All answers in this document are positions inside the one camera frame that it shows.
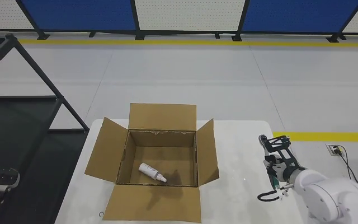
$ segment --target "open cardboard box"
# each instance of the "open cardboard box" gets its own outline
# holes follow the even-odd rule
[[[104,220],[201,222],[199,186],[219,178],[214,121],[197,131],[195,105],[131,104],[128,129],[104,118],[85,174],[116,184]]]

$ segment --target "cable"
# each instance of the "cable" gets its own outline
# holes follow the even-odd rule
[[[277,196],[276,198],[269,198],[269,199],[262,199],[262,197],[268,196],[268,195],[271,195],[271,194],[276,194],[276,193],[277,193],[277,190],[272,190],[270,192],[262,193],[262,194],[259,194],[257,196],[257,199],[262,201],[262,202],[273,202],[275,200],[280,199],[280,197]]]
[[[342,152],[341,152],[341,150],[340,150],[338,147],[342,147],[343,150],[345,151],[347,161],[343,158]],[[348,171],[349,179],[352,180],[352,177],[351,177],[351,174],[350,174],[350,172],[352,172],[352,175],[353,175],[354,180],[358,183],[358,180],[357,180],[357,178],[356,178],[356,175],[354,174],[354,172],[352,171],[351,167],[350,167],[349,164],[348,164],[348,153],[347,153],[347,150],[344,148],[344,146],[341,146],[341,145],[335,145],[335,146],[333,146],[333,148],[336,148],[336,149],[334,150],[334,152],[337,153],[339,156],[341,156],[341,158],[343,159],[343,161],[344,161],[345,164],[347,165],[347,171]]]

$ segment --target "white bottle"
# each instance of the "white bottle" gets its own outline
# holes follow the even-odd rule
[[[147,176],[151,177],[154,180],[160,180],[164,183],[167,182],[167,179],[162,174],[160,174],[158,170],[152,168],[148,164],[145,163],[140,164],[139,171],[146,174]]]

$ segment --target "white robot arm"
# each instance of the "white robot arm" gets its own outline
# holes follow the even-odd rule
[[[259,136],[265,149],[264,164],[274,191],[287,192],[292,188],[303,198],[309,217],[316,223],[358,223],[358,184],[347,178],[329,179],[314,170],[301,167],[289,150],[287,136],[267,139]],[[279,182],[286,182],[282,188]],[[274,199],[262,199],[271,194],[264,193],[258,199],[269,202]]]

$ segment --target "gray floor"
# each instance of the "gray floor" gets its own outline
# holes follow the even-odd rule
[[[37,44],[25,48],[88,125],[104,116],[127,119],[131,102],[158,102],[196,104],[198,120],[265,120],[273,131],[358,132],[358,48]],[[51,91],[18,52],[13,50],[0,61],[0,95],[46,94]],[[53,128],[78,126],[65,108],[53,124]],[[358,172],[358,144],[340,144]],[[293,149],[303,166],[330,178],[347,176],[343,161],[329,155],[325,142],[294,142]]]

